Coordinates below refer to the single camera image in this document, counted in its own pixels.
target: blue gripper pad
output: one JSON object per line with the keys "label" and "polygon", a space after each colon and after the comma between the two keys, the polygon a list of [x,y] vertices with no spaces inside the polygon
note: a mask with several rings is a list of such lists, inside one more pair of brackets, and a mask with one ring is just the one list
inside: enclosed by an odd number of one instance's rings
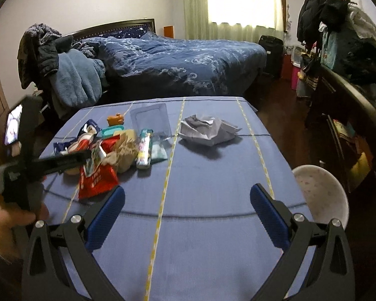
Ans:
{"label": "blue gripper pad", "polygon": [[124,207],[124,203],[124,189],[119,186],[115,189],[86,230],[85,247],[87,250],[92,252],[103,245],[107,234],[109,234],[110,229]]}
{"label": "blue gripper pad", "polygon": [[258,185],[251,188],[251,204],[261,220],[267,234],[276,248],[286,251],[290,246],[288,227],[271,202]]}

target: pink bin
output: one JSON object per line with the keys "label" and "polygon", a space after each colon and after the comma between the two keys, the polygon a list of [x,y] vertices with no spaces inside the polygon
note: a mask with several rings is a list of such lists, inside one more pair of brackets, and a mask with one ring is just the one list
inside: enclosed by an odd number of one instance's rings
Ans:
{"label": "pink bin", "polygon": [[292,67],[292,77],[291,77],[291,89],[297,90],[298,83],[298,73],[301,71],[301,67],[297,66],[295,63]]}

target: wooden headboard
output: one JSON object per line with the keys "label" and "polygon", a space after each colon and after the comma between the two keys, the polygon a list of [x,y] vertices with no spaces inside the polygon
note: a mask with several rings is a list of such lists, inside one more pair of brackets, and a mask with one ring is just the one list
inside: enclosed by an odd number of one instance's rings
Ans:
{"label": "wooden headboard", "polygon": [[82,29],[77,32],[71,33],[71,35],[74,36],[74,42],[77,42],[85,38],[96,37],[101,34],[116,32],[123,28],[128,28],[131,26],[138,26],[138,25],[148,25],[150,27],[150,30],[153,33],[156,33],[155,19],[151,18],[151,19],[126,20],[123,22],[112,22],[110,24],[103,24],[103,25],[99,25],[95,27]]}

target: sheer curtain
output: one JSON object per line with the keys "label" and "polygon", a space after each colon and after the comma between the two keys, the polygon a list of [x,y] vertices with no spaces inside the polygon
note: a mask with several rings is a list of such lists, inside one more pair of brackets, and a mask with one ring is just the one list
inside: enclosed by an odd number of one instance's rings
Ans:
{"label": "sheer curtain", "polygon": [[281,0],[184,0],[188,39],[284,38]]}

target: metal bolt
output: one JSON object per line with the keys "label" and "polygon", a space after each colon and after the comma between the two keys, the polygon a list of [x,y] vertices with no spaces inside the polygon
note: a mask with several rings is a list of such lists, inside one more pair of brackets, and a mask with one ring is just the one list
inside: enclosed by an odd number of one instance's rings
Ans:
{"label": "metal bolt", "polygon": [[37,222],[35,223],[35,227],[38,228],[38,229],[42,228],[43,225],[44,225],[44,222],[43,222],[43,221],[37,221]]}
{"label": "metal bolt", "polygon": [[71,223],[77,224],[81,221],[81,215],[74,215],[71,217]]}
{"label": "metal bolt", "polygon": [[340,222],[340,220],[337,219],[337,218],[333,218],[333,219],[332,219],[332,224],[333,224],[334,226],[338,227],[338,228],[341,226],[341,222]]}
{"label": "metal bolt", "polygon": [[297,213],[297,214],[294,214],[294,219],[297,222],[303,222],[303,221],[305,221],[305,216],[302,215],[302,214]]}

